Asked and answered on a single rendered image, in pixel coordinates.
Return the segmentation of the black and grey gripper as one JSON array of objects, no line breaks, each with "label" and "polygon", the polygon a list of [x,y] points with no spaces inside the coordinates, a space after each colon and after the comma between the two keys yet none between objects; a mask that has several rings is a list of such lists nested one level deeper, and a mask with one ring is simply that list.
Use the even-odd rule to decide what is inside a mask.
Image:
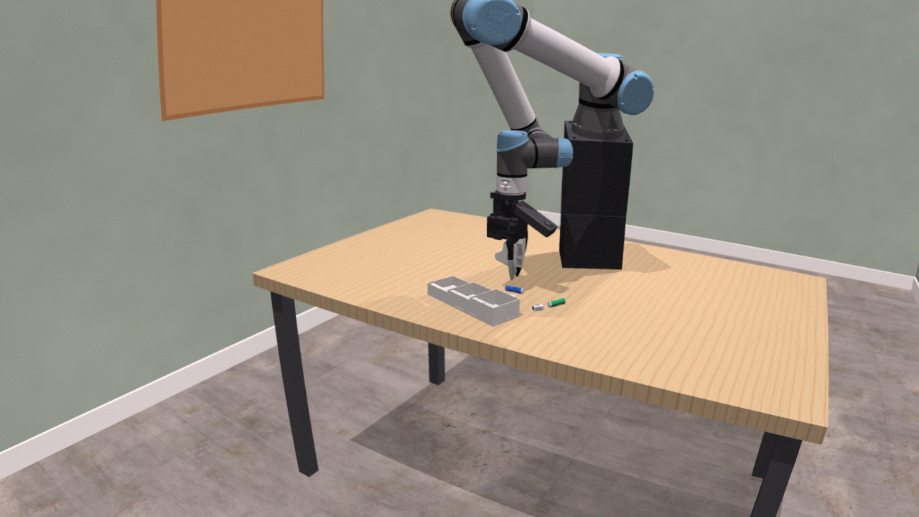
[{"label": "black and grey gripper", "polygon": [[[528,225],[511,212],[516,200],[524,200],[523,195],[502,195],[499,191],[491,192],[493,199],[493,213],[487,217],[487,238],[495,240],[505,239],[503,250],[495,253],[496,261],[508,265],[510,279],[518,277],[523,267],[528,242]],[[501,199],[501,200],[500,200]],[[506,202],[511,200],[511,202]],[[491,218],[493,217],[493,218]],[[516,256],[518,260],[516,261]],[[518,265],[518,269],[516,269]],[[516,272],[518,272],[516,274]]]}]

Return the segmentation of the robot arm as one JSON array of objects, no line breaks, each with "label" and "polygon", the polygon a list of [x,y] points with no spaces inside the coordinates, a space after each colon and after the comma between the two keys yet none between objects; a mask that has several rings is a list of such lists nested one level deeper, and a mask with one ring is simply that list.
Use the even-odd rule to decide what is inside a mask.
[{"label": "robot arm", "polygon": [[510,127],[497,135],[497,191],[502,195],[526,192],[526,168],[568,167],[572,161],[570,141],[541,130],[508,58],[509,50],[579,81],[579,105],[572,119],[572,132],[579,136],[623,137],[620,111],[638,115],[652,103],[653,81],[646,73],[635,71],[621,55],[595,53],[532,20],[528,10],[512,0],[455,0],[450,14]]}]

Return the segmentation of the white rack of three labelled bins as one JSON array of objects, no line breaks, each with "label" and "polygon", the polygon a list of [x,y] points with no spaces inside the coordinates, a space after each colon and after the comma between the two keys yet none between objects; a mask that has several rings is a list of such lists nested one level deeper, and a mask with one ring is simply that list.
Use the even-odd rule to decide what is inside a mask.
[{"label": "white rack of three labelled bins", "polygon": [[520,317],[520,299],[455,276],[428,282],[427,294],[489,326]]}]

